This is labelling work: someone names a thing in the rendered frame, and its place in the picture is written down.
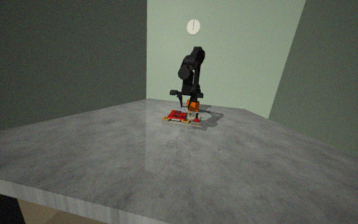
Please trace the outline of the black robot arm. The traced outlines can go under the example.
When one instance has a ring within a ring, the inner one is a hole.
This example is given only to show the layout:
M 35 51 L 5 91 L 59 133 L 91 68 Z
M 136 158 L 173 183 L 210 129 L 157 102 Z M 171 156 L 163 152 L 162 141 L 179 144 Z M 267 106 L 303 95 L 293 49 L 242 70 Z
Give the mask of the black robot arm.
M 191 93 L 201 93 L 200 85 L 199 85 L 199 77 L 200 77 L 200 68 L 203 63 L 205 57 L 205 51 L 202 47 L 194 47 L 192 53 L 187 55 L 181 64 L 181 67 L 178 71 L 178 76 L 183 81 L 193 82 L 190 85 L 186 85 L 183 83 L 181 88 L 182 95 L 191 95 Z M 195 73 L 192 71 L 194 70 Z M 193 81 L 194 76 L 194 81 Z

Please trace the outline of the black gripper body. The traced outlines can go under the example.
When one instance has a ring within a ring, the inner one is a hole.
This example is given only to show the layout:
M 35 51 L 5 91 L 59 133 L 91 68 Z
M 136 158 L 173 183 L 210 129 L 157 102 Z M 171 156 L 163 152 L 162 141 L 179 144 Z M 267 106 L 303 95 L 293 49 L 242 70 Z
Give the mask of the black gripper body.
M 189 81 L 183 81 L 183 83 L 186 83 L 186 85 L 190 85 L 190 83 L 193 82 L 189 82 Z M 170 90 L 170 95 L 177 95 L 177 96 L 182 96 L 182 93 L 178 90 Z M 203 93 L 191 93 L 191 95 L 187 95 L 187 96 L 191 96 L 191 98 L 203 98 Z

